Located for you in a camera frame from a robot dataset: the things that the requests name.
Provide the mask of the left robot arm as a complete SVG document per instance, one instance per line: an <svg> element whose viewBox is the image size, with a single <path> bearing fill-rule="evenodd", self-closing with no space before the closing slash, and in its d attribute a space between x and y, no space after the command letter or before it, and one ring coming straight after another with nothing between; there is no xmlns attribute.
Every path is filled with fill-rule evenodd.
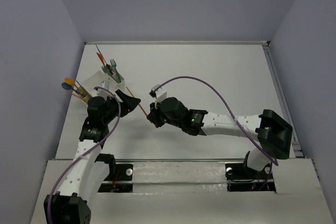
<svg viewBox="0 0 336 224"><path fill-rule="evenodd" d="M101 152L114 131L108 125L111 121L118 124L141 100L121 90L112 93L106 88L95 89L106 95L92 97L87 102L88 116L81 129L75 157L44 201L47 223L89 223L91 202L102 182L117 173L114 155Z"/></svg>

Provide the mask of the orange chopstick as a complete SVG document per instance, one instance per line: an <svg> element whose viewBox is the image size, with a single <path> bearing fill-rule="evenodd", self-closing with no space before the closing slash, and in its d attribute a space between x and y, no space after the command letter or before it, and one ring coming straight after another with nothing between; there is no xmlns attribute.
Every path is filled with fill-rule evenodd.
<svg viewBox="0 0 336 224"><path fill-rule="evenodd" d="M131 89L129 88L129 87L127 87L127 86L125 86L126 87L126 89L128 90L128 92L130 93L130 95L133 97L133 98L135 98L135 95L133 94L133 92L131 91ZM143 108L143 106L139 103L138 104L138 106L139 106L139 108L141 109L141 111L143 112L143 114L147 117L147 112L145 111L145 109Z"/></svg>
<svg viewBox="0 0 336 224"><path fill-rule="evenodd" d="M69 94L71 94L71 95L73 95L73 96L75 96L76 98L82 100L82 101L85 102L85 103L87 103L87 102L89 101L89 99L90 99L89 96L85 96L85 95L82 94L82 93L77 93L77 92L74 91L74 90L66 90L66 92L69 93Z"/></svg>

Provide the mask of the blue plastic spoon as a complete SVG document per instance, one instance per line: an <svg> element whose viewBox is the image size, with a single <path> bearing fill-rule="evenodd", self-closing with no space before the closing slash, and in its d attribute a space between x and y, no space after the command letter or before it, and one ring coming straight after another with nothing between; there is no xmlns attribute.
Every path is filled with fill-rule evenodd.
<svg viewBox="0 0 336 224"><path fill-rule="evenodd" d="M85 97L85 95L77 90L75 90L71 85L63 82L61 84L62 88L65 89L65 90L71 90L71 91L74 91L77 95L79 95L80 97Z"/></svg>

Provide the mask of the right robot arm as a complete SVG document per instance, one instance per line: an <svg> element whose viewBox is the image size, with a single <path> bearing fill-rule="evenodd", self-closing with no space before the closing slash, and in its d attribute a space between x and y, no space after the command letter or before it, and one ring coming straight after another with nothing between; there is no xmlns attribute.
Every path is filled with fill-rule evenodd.
<svg viewBox="0 0 336 224"><path fill-rule="evenodd" d="M230 117L206 110L188 109L174 97L150 104L147 119L162 127L169 124L192 136L227 135L245 137L255 146L249 151L241 171L253 178L269 163L290 156L292 126L275 111L265 109L260 115Z"/></svg>

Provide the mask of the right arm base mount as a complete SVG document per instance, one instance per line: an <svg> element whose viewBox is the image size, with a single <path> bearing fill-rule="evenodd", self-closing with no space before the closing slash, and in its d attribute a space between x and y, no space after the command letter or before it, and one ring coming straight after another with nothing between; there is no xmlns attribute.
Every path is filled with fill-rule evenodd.
<svg viewBox="0 0 336 224"><path fill-rule="evenodd" d="M272 174L272 163L267 163L261 171L247 167L247 157L242 163L226 163L225 177L229 192L276 192L276 185Z"/></svg>

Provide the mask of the orange plastic knife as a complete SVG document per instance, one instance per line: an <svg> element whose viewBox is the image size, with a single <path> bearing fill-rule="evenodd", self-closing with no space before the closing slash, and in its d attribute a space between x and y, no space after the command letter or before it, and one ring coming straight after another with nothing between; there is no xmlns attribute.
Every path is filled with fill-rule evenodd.
<svg viewBox="0 0 336 224"><path fill-rule="evenodd" d="M102 55L101 55L100 53L98 53L98 52L97 52L96 54L97 54L99 60L100 60L101 63L102 63L102 67L101 67L102 71L103 71L104 73L108 74L108 75L111 75L111 72L110 72L109 68L107 67L106 62L105 62L105 60L103 59Z"/></svg>

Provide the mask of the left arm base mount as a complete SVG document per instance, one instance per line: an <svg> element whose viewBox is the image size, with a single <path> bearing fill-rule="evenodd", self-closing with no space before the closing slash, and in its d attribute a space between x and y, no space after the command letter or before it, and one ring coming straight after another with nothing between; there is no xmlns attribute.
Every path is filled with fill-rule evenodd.
<svg viewBox="0 0 336 224"><path fill-rule="evenodd" d="M117 162L112 154L100 154L96 162L108 164L108 175L102 182L99 193L132 193L133 163Z"/></svg>

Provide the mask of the teal fork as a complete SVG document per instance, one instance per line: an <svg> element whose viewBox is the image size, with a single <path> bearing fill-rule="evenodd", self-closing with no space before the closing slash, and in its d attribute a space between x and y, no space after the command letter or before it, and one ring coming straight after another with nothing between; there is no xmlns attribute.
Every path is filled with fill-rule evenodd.
<svg viewBox="0 0 336 224"><path fill-rule="evenodd" d="M121 80L120 74L119 74L119 72L117 70L117 63L116 63L116 61L114 59L110 59L110 63L111 63L111 67L115 70L115 73L116 73L116 75L118 77L119 82L121 83L122 80Z"/></svg>
<svg viewBox="0 0 336 224"><path fill-rule="evenodd" d="M108 74L109 76L113 76L116 73L115 68L109 64L102 66L101 69L104 73Z"/></svg>

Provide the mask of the orange plastic spoon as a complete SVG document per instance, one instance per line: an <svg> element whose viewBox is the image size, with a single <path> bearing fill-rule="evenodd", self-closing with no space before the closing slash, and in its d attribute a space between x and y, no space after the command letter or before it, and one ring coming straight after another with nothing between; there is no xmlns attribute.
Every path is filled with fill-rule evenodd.
<svg viewBox="0 0 336 224"><path fill-rule="evenodd" d="M79 92L82 93L82 91L79 89L79 86L75 83L75 80L72 79L72 78L65 78L65 83L71 85L71 86L74 86L75 88L78 89Z"/></svg>

